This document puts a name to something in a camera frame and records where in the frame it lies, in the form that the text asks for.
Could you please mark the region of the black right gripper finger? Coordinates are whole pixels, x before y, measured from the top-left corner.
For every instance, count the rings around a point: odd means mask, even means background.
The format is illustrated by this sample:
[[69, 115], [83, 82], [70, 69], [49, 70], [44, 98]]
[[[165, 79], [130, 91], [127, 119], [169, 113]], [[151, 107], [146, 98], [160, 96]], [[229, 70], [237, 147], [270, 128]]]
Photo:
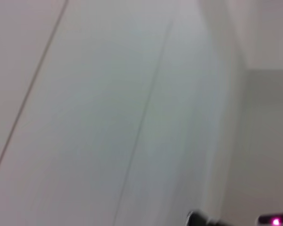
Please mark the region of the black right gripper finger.
[[220, 226], [219, 222], [209, 220], [197, 211], [190, 211], [187, 215], [187, 226]]

